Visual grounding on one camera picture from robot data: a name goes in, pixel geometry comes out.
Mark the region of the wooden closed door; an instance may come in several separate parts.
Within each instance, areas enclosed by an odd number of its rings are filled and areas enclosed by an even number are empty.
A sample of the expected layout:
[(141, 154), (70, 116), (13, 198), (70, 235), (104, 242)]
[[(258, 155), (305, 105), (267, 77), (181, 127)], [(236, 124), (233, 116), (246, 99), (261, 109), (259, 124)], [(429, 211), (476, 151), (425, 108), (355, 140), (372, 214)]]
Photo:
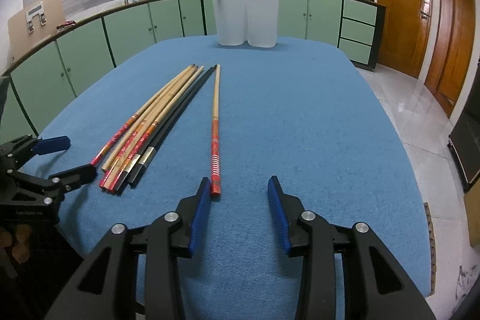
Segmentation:
[(432, 0), (377, 0), (385, 9), (379, 62), (418, 77), (430, 34)]

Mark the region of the brown cardboard box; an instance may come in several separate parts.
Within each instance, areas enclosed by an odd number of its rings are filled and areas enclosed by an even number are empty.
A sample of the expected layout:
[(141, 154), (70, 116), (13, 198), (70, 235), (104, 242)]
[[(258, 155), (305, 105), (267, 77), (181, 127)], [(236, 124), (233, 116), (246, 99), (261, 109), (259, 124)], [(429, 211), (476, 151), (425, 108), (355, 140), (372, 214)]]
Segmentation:
[(465, 212), (467, 216), (469, 243), (472, 248), (480, 244), (480, 181), (464, 195)]

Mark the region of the white twin utensil holder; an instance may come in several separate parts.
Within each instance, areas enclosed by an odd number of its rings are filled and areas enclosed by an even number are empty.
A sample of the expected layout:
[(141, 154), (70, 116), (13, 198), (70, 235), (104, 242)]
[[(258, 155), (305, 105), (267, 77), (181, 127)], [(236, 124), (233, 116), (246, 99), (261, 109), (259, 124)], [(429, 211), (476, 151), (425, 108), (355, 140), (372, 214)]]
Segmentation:
[(278, 42), (280, 0), (212, 0), (221, 46), (269, 49)]

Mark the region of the cardboard board with hardware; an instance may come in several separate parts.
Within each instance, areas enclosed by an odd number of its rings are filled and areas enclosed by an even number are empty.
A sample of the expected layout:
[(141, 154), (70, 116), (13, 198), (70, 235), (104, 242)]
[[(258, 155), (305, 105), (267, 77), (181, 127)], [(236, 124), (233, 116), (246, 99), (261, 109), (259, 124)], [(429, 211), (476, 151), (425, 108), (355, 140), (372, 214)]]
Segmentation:
[(13, 15), (8, 20), (12, 61), (55, 35), (65, 20), (63, 0), (37, 0)]

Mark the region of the patterned floor rag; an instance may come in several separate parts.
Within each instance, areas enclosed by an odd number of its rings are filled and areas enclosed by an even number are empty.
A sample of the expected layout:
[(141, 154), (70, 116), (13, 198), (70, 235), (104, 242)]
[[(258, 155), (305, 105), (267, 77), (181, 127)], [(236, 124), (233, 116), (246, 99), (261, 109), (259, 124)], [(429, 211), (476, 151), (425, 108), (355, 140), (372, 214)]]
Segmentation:
[(478, 266), (471, 268), (464, 268), (460, 266), (459, 274), (456, 282), (455, 299), (456, 304), (459, 305), (470, 293), (476, 279), (478, 277)]

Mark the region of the blue tablecloth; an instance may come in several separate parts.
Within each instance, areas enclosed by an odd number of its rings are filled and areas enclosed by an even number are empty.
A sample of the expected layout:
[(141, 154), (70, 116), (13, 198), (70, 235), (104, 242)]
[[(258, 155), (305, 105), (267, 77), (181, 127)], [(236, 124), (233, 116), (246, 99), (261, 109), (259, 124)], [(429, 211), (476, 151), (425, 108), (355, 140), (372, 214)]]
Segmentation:
[(103, 76), (42, 132), (71, 148), (32, 159), (47, 177), (89, 163), (158, 89), (188, 65), (220, 66), (162, 144), (137, 188), (120, 196), (97, 183), (68, 193), (60, 232), (82, 255), (115, 223), (141, 227), (173, 210), (210, 174), (212, 95), (220, 95), (221, 197), (201, 248), (179, 262), (188, 319), (292, 319), (302, 262), (283, 253), (267, 185), (332, 224), (366, 222), (424, 295), (431, 252), (422, 195), (394, 125), (334, 46), (281, 38), (271, 49), (223, 47), (216, 37), (165, 40)]

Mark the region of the black glass cabinet appliance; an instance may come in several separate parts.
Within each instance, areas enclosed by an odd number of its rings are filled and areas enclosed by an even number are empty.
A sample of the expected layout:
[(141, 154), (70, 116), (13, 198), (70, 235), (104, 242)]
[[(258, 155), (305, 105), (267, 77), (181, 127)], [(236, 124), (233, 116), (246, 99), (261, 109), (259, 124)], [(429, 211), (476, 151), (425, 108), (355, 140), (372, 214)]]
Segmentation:
[(479, 111), (480, 88), (479, 67), (477, 67), (465, 108), (448, 137), (448, 147), (460, 172), (460, 181), (465, 193), (479, 179)]

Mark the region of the green lower kitchen cabinets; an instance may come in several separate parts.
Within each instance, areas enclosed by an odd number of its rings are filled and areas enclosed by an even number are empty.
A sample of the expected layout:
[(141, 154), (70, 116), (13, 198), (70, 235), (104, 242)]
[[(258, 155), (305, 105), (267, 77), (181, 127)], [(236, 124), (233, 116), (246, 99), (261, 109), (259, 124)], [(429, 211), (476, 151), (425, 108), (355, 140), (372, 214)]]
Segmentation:
[[(280, 0), (278, 33), (341, 49), (374, 70), (386, 9), (372, 0)], [(154, 44), (216, 34), (213, 0), (146, 0), (91, 16), (33, 46), (4, 72), (1, 140), (39, 134), (108, 72)]]

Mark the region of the wooden open door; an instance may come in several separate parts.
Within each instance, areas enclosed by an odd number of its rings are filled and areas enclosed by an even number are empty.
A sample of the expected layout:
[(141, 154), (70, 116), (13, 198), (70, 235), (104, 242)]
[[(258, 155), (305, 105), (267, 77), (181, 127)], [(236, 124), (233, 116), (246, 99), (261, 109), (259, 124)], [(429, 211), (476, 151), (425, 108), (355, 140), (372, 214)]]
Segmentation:
[(475, 0), (440, 0), (438, 32), (425, 87), (447, 116), (457, 103), (473, 53)]

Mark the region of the red cloth on counter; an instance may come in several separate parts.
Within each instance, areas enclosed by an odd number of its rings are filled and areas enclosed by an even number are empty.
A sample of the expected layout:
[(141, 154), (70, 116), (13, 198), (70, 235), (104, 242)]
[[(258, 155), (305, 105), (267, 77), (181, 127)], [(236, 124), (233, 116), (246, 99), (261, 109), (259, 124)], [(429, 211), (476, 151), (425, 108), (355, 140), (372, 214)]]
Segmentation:
[(63, 32), (66, 29), (69, 29), (77, 24), (74, 20), (66, 20), (65, 22), (61, 23), (56, 27), (57, 32)]

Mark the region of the wooden stool with patterned cushion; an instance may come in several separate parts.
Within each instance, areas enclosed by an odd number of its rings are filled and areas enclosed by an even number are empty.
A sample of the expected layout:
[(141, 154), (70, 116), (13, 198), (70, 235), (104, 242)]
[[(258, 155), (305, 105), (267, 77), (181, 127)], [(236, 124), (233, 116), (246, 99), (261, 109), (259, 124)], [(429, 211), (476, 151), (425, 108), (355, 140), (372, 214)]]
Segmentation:
[(433, 296), (436, 290), (436, 281), (437, 281), (437, 254), (436, 254), (436, 243), (434, 237), (434, 225), (431, 215), (431, 209), (427, 202), (423, 203), (425, 216), (427, 221), (427, 228), (429, 234), (429, 247), (430, 247), (430, 294), (429, 296)]

